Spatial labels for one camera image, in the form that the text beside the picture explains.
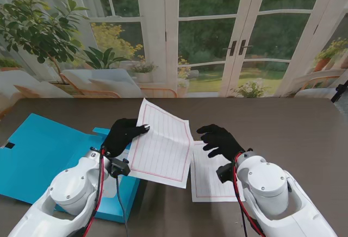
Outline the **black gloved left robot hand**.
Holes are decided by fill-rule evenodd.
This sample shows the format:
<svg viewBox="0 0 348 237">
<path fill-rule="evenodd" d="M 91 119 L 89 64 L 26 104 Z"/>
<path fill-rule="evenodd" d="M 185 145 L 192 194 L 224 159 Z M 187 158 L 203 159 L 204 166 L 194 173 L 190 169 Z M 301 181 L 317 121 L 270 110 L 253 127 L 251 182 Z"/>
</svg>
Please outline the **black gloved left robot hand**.
<svg viewBox="0 0 348 237">
<path fill-rule="evenodd" d="M 137 126 L 137 121 L 137 118 L 122 118 L 115 121 L 109 134 L 102 143 L 102 147 L 108 153 L 108 157 L 118 157 L 134 138 L 146 134 L 149 131 L 150 126 L 148 124 Z"/>
</svg>

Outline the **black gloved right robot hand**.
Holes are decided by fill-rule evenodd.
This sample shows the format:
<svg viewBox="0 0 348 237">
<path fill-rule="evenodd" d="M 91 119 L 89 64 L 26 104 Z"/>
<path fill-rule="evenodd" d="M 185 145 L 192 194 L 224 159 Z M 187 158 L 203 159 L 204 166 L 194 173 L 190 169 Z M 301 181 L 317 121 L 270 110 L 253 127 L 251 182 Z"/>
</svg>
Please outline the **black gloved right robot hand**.
<svg viewBox="0 0 348 237">
<path fill-rule="evenodd" d="M 245 152 L 234 136 L 225 128 L 210 124 L 199 128 L 196 132 L 202 135 L 201 140 L 206 144 L 203 150 L 209 152 L 209 158 L 223 155 L 227 160 L 233 161 L 238 153 Z"/>
</svg>

